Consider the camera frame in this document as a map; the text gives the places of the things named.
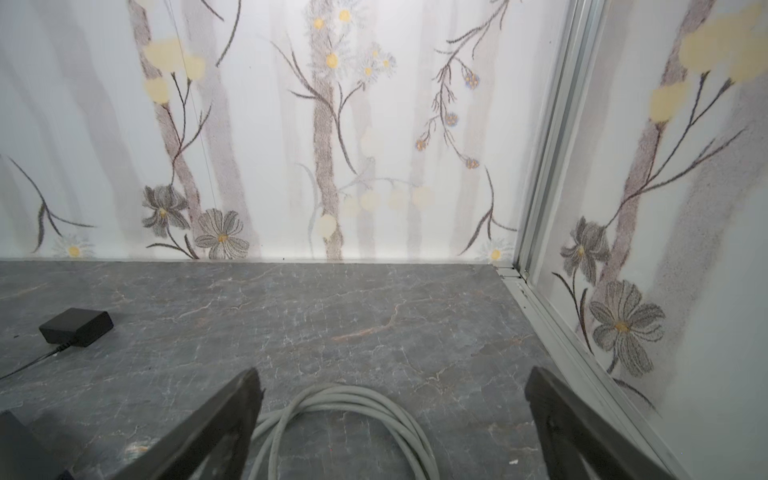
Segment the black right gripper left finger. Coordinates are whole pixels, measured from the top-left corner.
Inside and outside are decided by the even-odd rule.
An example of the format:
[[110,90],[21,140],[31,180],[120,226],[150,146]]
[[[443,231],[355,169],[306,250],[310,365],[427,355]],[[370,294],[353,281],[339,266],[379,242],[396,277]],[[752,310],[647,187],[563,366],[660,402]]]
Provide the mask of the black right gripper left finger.
[[235,376],[117,479],[239,479],[249,453],[264,390],[258,371]]

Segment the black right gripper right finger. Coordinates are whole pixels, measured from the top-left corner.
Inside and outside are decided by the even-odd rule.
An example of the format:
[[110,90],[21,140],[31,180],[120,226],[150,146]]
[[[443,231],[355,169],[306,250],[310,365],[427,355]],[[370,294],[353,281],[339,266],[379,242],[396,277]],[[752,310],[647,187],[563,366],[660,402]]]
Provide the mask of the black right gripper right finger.
[[549,370],[531,370],[525,398],[551,479],[672,477]]

